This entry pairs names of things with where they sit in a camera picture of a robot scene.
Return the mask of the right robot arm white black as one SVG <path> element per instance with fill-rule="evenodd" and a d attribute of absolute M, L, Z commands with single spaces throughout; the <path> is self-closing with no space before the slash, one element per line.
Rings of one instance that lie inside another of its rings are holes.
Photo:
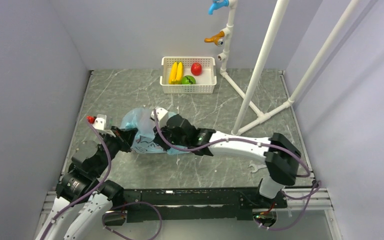
<path fill-rule="evenodd" d="M 271 137 L 229 135 L 211 128 L 196 128 L 179 114 L 169 117 L 158 110 L 150 119 L 156 126 L 154 142 L 165 151 L 178 150 L 197 156 L 229 155 L 262 162 L 269 176 L 264 177 L 255 194 L 256 203 L 269 207 L 284 187 L 295 185 L 301 152 L 281 133 Z"/>

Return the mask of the light blue plastic bag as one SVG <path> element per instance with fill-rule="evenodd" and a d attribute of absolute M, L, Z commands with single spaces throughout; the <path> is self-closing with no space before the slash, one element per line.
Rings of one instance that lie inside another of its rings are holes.
<path fill-rule="evenodd" d="M 150 119 L 151 114 L 151 109 L 139 107 L 132 109 L 123 117 L 120 125 L 121 129 L 137 129 L 131 148 L 138 154 L 186 154 L 186 151 L 179 151 L 173 148 L 164 150 L 153 142 L 155 138 L 155 122 Z"/>

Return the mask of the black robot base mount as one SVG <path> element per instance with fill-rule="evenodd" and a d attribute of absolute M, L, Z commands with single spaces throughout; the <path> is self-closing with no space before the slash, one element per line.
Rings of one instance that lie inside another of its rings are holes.
<path fill-rule="evenodd" d="M 257 187 L 125 189 L 123 202 L 103 217 L 103 223 L 121 226 L 159 219 L 251 221 L 258 212 L 273 212 L 287 206 L 281 193 L 266 199 Z"/>

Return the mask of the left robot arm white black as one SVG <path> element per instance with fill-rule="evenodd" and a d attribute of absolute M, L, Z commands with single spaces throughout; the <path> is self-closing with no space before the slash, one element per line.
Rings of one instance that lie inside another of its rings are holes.
<path fill-rule="evenodd" d="M 82 240 L 98 217 L 123 205 L 124 188 L 101 175 L 110 172 L 118 152 L 131 152 L 137 131 L 116 126 L 109 132 L 95 130 L 99 142 L 86 140 L 78 146 L 36 239 Z"/>

